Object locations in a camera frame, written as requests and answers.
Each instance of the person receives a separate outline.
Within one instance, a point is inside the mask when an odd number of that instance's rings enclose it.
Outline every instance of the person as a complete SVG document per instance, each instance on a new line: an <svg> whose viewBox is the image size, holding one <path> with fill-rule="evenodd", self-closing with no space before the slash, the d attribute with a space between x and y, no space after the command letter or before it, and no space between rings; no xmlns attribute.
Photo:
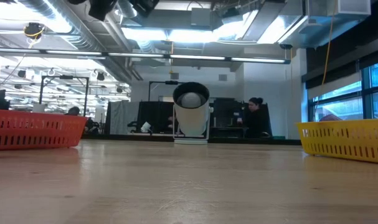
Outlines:
<svg viewBox="0 0 378 224"><path fill-rule="evenodd" d="M78 116L79 112L80 112L80 110L79 110L78 106L73 106L69 109L69 112L66 113L65 115Z"/></svg>
<svg viewBox="0 0 378 224"><path fill-rule="evenodd" d="M248 101L248 111L244 114L243 118L238 118L237 120L238 123L242 123L248 128L245 133L246 138L261 138L270 136L267 133L269 127L268 120L265 119L260 112L262 103L262 98L251 98Z"/></svg>

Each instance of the wire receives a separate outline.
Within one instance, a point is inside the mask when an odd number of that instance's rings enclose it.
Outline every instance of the wire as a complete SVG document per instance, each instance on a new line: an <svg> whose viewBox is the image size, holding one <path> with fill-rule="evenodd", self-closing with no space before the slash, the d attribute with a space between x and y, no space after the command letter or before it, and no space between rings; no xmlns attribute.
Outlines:
<svg viewBox="0 0 378 224"><path fill-rule="evenodd" d="M45 29L45 27L44 28L42 28L42 30L40 31L40 32L38 32L38 33L36 33L36 35L35 35L35 39L29 44L29 46L28 46L28 49L31 49L35 44L37 44L37 43L39 43L39 41L37 41L37 38L38 38L38 36L40 36L40 34L44 31L44 29ZM21 64L21 62L25 59L25 57L26 57L26 55L27 54L24 54L23 56L22 56L22 58L21 58L21 60L20 60L20 62L16 65L16 67L13 69L13 71L3 80L3 82L0 84L0 87L2 86L2 85L4 85L9 79L10 79L10 77L12 77L12 75L14 74L14 72L17 70L17 68L20 66L20 64Z"/></svg>
<svg viewBox="0 0 378 224"><path fill-rule="evenodd" d="M186 10L189 10L189 6L192 4L192 3L197 3L198 5L200 5L201 6L201 8L204 8L204 7L202 7L202 4L200 4L199 2L197 2L197 1L191 1L188 5L187 5L187 8L186 8Z"/></svg>
<svg viewBox="0 0 378 224"><path fill-rule="evenodd" d="M45 26L42 28L42 30L40 30L38 33L36 34L27 34L26 33L26 29L27 27L25 27L22 31L24 32L24 34L27 36L27 37L37 37L39 34L41 34L44 30L45 30Z"/></svg>
<svg viewBox="0 0 378 224"><path fill-rule="evenodd" d="M338 2L338 0L335 0L334 2L335 2L334 3L334 12L333 12L333 16L331 18L331 24L330 24L330 35L329 35L328 46L327 46L326 63L324 65L323 81L321 82L321 86L320 86L320 92L321 92L321 94L323 94L323 85L324 85L324 82L326 81L327 67L328 67L328 58L329 58L329 55L330 55L330 47L331 47L331 39L333 37L334 15L335 15L335 13L337 11L337 5L338 5L337 2ZM319 102L320 102L320 96L318 97L318 101L316 102L316 105L314 107L313 119L316 118L316 110L318 109Z"/></svg>

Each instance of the woman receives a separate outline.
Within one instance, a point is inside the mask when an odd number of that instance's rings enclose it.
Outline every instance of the woman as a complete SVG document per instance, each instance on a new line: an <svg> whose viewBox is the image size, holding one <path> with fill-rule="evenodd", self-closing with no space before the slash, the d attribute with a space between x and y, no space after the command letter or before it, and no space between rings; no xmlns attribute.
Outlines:
<svg viewBox="0 0 378 224"><path fill-rule="evenodd" d="M248 127L245 133L246 138L269 137L268 120L262 116L260 107L263 103L262 98L253 97L248 101L248 112L244 114L244 126Z"/></svg>

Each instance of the black hair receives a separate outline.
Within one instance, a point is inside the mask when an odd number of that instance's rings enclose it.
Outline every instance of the black hair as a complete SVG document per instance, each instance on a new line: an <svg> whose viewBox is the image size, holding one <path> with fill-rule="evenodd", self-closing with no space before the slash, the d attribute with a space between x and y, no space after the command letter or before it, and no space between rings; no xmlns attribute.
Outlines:
<svg viewBox="0 0 378 224"><path fill-rule="evenodd" d="M259 98L253 97L249 100L249 102L255 103L256 105L261 105L263 103L263 99L260 97Z"/></svg>
<svg viewBox="0 0 378 224"><path fill-rule="evenodd" d="M76 115L79 114L80 110L78 106L73 106L69 109L68 115Z"/></svg>

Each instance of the wooden table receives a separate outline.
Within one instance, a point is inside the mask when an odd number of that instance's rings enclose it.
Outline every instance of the wooden table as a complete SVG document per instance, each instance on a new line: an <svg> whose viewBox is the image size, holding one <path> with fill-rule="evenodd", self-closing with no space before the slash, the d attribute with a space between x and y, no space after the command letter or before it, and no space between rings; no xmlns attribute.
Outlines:
<svg viewBox="0 0 378 224"><path fill-rule="evenodd" d="M0 151L0 223L378 223L378 164L295 146Z"/></svg>

